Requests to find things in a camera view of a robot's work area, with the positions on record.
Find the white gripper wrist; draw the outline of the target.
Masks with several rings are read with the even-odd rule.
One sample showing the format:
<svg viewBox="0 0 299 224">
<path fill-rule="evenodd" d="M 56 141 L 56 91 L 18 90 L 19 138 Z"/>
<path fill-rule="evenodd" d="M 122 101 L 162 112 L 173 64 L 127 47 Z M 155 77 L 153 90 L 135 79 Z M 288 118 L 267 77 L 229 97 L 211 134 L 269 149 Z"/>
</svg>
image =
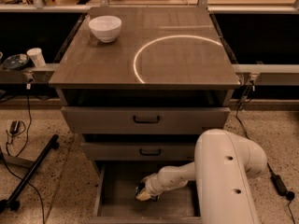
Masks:
<svg viewBox="0 0 299 224">
<path fill-rule="evenodd" d="M 151 198 L 150 195 L 158 196 L 164 192 L 164 187 L 162 186 L 162 183 L 156 173 L 144 177 L 141 179 L 140 183 L 145 183 L 146 191 L 136 194 L 135 197 L 139 201 L 147 201 Z"/>
</svg>

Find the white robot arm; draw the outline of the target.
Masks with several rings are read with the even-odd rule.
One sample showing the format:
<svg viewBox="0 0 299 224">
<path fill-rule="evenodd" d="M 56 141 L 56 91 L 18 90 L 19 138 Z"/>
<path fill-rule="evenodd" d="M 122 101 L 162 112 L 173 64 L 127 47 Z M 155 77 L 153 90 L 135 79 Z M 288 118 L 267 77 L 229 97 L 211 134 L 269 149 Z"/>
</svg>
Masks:
<svg viewBox="0 0 299 224">
<path fill-rule="evenodd" d="M 194 161 L 165 166 L 144 177 L 135 197 L 146 201 L 196 183 L 202 224 L 260 224 L 248 180 L 267 168 L 263 149 L 225 130 L 208 130 L 198 138 Z"/>
</svg>

